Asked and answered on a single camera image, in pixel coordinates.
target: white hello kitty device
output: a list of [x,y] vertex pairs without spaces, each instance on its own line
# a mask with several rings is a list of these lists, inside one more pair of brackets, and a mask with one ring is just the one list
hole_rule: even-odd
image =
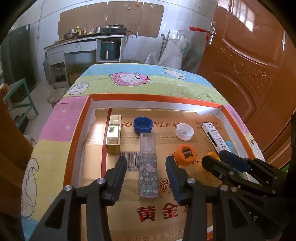
[[213,126],[211,122],[205,122],[202,124],[202,129],[206,133],[207,137],[210,139],[211,143],[215,147],[216,151],[219,153],[221,150],[229,151],[223,138],[220,136],[219,132]]

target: gold box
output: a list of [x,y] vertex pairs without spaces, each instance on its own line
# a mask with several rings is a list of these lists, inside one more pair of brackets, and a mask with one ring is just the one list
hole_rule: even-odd
[[108,154],[120,154],[121,115],[111,115],[106,137]]

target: green stool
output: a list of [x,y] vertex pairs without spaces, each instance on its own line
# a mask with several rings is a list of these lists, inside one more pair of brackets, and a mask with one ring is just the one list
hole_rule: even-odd
[[24,85],[25,87],[25,90],[26,90],[26,93],[28,95],[28,98],[29,98],[29,101],[30,103],[28,104],[19,104],[19,105],[15,105],[15,106],[12,106],[12,109],[16,109],[16,108],[21,108],[21,107],[29,107],[26,111],[26,113],[22,116],[22,118],[18,121],[17,123],[17,128],[20,127],[20,125],[22,124],[22,122],[24,121],[24,119],[26,118],[26,116],[28,115],[29,111],[33,108],[36,115],[38,115],[38,111],[33,103],[33,100],[31,98],[31,95],[30,95],[30,92],[29,92],[29,89],[28,89],[28,86],[26,84],[26,80],[25,79],[22,79],[22,80],[19,80],[15,83],[13,83],[12,85],[9,85],[8,88],[9,88],[9,92],[7,93],[7,95],[3,98],[3,102],[6,103],[6,101],[9,100],[9,97],[21,86],[21,85]]

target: black refrigerator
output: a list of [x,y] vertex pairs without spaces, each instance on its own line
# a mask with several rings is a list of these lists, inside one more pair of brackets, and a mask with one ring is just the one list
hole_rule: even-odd
[[[19,27],[8,33],[1,44],[1,59],[4,83],[13,84],[23,78],[29,91],[36,85],[31,51],[30,51],[30,24]],[[11,97],[12,103],[21,101],[26,97],[22,85]]]

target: green air fryer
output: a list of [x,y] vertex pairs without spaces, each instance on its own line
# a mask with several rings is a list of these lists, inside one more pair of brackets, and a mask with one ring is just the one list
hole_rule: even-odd
[[118,41],[106,40],[101,43],[101,59],[118,58]]

